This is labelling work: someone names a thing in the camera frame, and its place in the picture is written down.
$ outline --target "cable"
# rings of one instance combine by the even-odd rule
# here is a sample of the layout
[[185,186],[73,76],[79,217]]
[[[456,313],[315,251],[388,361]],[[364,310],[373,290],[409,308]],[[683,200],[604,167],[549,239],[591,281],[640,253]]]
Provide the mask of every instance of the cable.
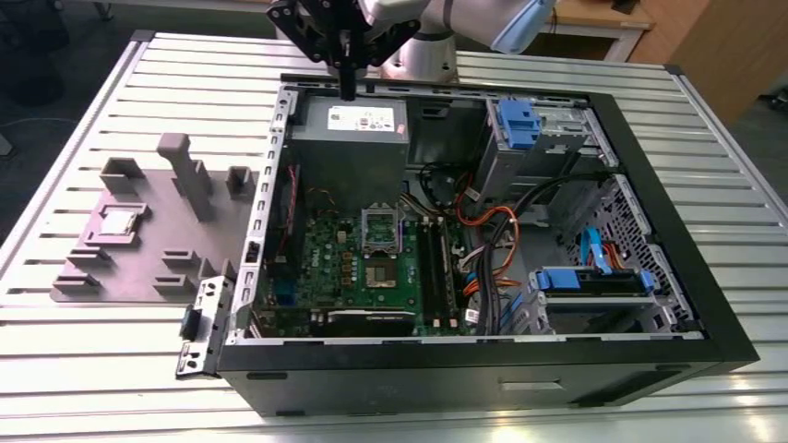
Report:
[[284,243],[287,241],[287,232],[291,228],[291,226],[293,225],[293,214],[296,212],[296,193],[297,193],[297,189],[296,189],[296,170],[293,169],[293,166],[288,166],[287,167],[287,172],[291,175],[291,201],[289,201],[289,206],[288,206],[288,210],[287,210],[287,222],[284,223],[284,230],[281,231],[281,240],[280,240],[280,247],[277,248],[276,251],[276,255],[280,256],[281,252],[284,251]]
[[435,196],[435,192],[432,192],[432,188],[429,187],[427,173],[432,174],[433,172],[437,172],[437,171],[444,171],[444,172],[463,171],[463,175],[459,176],[459,178],[455,182],[455,190],[457,190],[459,183],[461,182],[463,177],[469,174],[467,169],[468,169],[468,164],[465,164],[465,163],[429,162],[429,163],[425,163],[425,165],[419,170],[419,173],[416,174],[416,178],[419,179],[419,186],[421,187],[421,192],[424,193],[424,196],[427,197],[427,201],[429,202],[429,204],[432,205],[435,210],[441,214],[445,214],[445,212],[448,210],[451,210],[455,205],[453,204],[444,205],[439,201],[437,197]]
[[405,201],[405,203],[408,203],[408,205],[413,208],[413,210],[416,212],[419,212],[421,215],[424,215],[425,217],[435,217],[436,215],[439,215],[440,213],[436,210],[432,210],[431,208],[428,208],[424,203],[421,203],[419,201],[419,198],[416,198],[416,196],[408,192],[403,192],[400,194],[400,199]]
[[21,120],[16,120],[15,122],[4,123],[3,125],[0,125],[0,127],[16,126],[21,123],[28,123],[28,122],[60,122],[60,123],[71,123],[72,125],[79,125],[79,122],[76,120],[71,120],[68,118],[35,117],[35,118],[23,118]]
[[[528,208],[528,206],[531,206],[531,204],[539,199],[539,197],[541,197],[541,195],[549,191],[552,188],[571,182],[571,181],[583,181],[583,180],[588,180],[588,181],[601,181],[609,178],[612,173],[609,173],[608,171],[603,171],[603,172],[596,172],[596,173],[579,173],[579,174],[568,174],[568,175],[561,175],[560,177],[552,178],[544,182],[541,182],[539,185],[536,185],[535,187],[532,187],[528,192],[525,192],[525,194],[520,197],[520,199],[517,200],[517,203],[515,204],[515,209],[513,209],[513,220],[515,220],[515,224],[517,225],[517,218],[519,216],[524,213],[525,209]],[[495,282],[495,277],[493,277],[493,271],[491,269],[491,263],[492,263],[492,248],[493,246],[497,244],[497,242],[501,239],[501,236],[504,235],[504,231],[507,229],[507,221],[499,221],[496,227],[495,227],[495,231],[492,233],[492,238],[491,240],[484,244],[484,252],[481,253],[481,257],[477,260],[476,263],[476,275],[477,275],[477,280],[479,280],[479,299],[483,302],[481,305],[484,305],[484,301],[485,300],[491,300],[491,304],[492,304],[492,311],[491,311],[491,315],[487,316],[487,313],[481,313],[479,314],[480,318],[484,314],[484,317],[495,317],[496,316],[496,312],[500,313],[500,297],[497,295],[497,289],[495,288],[493,282]],[[484,331],[487,330],[492,330],[495,331],[497,328],[495,326],[495,323],[492,323],[492,328],[491,329],[484,329]]]

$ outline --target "black cable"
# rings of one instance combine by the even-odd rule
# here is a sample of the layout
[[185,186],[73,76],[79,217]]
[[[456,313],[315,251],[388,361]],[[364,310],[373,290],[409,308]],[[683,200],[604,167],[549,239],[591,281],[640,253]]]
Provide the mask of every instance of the black cable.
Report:
[[468,164],[465,163],[453,163],[453,162],[429,162],[419,170],[416,177],[419,178],[419,186],[421,187],[421,192],[427,197],[427,201],[435,208],[435,210],[443,214],[447,214],[447,211],[455,208],[455,203],[451,202],[448,205],[444,205],[437,197],[435,196],[435,192],[432,191],[432,187],[429,187],[429,179],[432,173],[436,172],[455,172],[463,173],[468,169]]

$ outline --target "slotted aluminum surface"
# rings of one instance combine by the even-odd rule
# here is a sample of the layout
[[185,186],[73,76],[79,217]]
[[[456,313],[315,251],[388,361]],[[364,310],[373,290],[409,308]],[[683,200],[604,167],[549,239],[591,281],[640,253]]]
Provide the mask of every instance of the slotted aluminum surface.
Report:
[[96,204],[105,159],[167,168],[155,141],[169,131],[191,134],[209,170],[260,164],[281,72],[324,71],[288,42],[160,33],[129,44],[0,251],[1,436],[788,440],[784,207],[691,86],[660,66],[459,55],[463,82],[615,95],[763,359],[733,375],[621,408],[264,420],[223,380],[175,381],[180,306],[56,305],[51,281]]

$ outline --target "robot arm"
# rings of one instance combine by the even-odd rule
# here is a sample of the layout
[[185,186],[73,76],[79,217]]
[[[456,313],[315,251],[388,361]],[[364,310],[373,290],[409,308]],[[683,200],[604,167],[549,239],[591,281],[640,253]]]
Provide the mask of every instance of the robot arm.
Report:
[[[312,61],[325,62],[343,100],[352,101],[356,78],[415,36],[457,32],[496,51],[519,53],[553,5],[555,0],[496,0],[492,5],[479,0],[280,0],[267,15]],[[420,32],[423,22],[429,34]]]

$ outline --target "floor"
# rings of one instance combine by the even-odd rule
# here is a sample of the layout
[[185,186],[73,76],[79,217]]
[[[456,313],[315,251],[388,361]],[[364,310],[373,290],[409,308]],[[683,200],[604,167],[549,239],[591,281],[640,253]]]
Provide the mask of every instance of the floor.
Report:
[[[0,157],[0,244],[132,32],[149,29],[264,38],[275,35],[267,19],[253,14],[119,5],[113,10],[115,19],[101,22],[92,4],[68,2],[65,5],[63,20],[72,43],[51,55],[67,85],[63,98],[45,106],[25,108],[0,96],[0,134],[15,146],[11,155]],[[9,122],[33,117],[61,120],[29,121],[4,127]],[[759,102],[732,132],[781,198],[788,201],[788,175],[784,173],[788,171],[788,114],[772,112]]]

